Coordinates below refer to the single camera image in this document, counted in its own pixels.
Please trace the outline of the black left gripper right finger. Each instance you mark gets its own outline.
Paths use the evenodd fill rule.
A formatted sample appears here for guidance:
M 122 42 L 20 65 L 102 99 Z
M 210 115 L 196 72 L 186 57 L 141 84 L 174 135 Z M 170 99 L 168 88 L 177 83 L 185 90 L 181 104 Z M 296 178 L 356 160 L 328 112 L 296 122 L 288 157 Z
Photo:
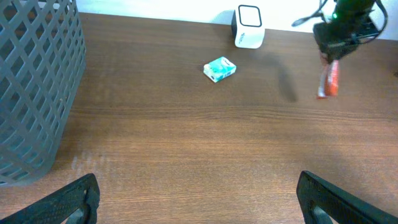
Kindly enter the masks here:
M 397 223 L 397 217 L 304 170 L 296 189 L 306 224 Z

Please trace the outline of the green tissue pack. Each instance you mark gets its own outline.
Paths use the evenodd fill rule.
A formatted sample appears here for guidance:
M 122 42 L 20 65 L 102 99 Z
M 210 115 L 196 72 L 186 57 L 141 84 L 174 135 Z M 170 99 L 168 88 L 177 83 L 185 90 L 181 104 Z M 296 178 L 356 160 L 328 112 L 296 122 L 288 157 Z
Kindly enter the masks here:
M 220 57 L 203 66 L 203 73 L 217 83 L 236 72 L 237 66 L 226 57 Z

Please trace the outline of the orange brown snack wrapper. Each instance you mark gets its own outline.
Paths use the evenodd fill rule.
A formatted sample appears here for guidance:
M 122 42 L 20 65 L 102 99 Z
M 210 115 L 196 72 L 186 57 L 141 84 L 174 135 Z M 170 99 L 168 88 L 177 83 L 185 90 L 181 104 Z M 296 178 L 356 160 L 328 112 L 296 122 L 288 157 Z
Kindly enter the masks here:
M 320 52 L 320 60 L 323 65 L 323 71 L 320 75 L 320 84 L 317 91 L 318 99 L 325 99 L 338 95 L 339 82 L 339 61 L 327 61 L 327 54 Z

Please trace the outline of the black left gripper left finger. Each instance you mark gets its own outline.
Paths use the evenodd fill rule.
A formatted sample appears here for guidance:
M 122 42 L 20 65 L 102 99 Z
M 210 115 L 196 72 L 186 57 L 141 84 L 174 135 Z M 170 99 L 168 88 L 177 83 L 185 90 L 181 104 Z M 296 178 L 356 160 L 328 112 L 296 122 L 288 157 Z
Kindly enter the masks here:
M 1 223 L 96 223 L 100 189 L 89 173 L 1 220 Z

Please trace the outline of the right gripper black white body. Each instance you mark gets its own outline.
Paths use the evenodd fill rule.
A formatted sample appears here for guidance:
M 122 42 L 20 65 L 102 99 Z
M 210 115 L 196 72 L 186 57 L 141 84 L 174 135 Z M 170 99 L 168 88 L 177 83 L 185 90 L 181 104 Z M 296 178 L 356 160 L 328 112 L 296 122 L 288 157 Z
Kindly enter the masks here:
M 342 59 L 381 35 L 370 17 L 373 5 L 381 7 L 381 1 L 337 0 L 331 21 L 314 25 L 315 41 L 320 52 L 327 54 L 329 63 Z

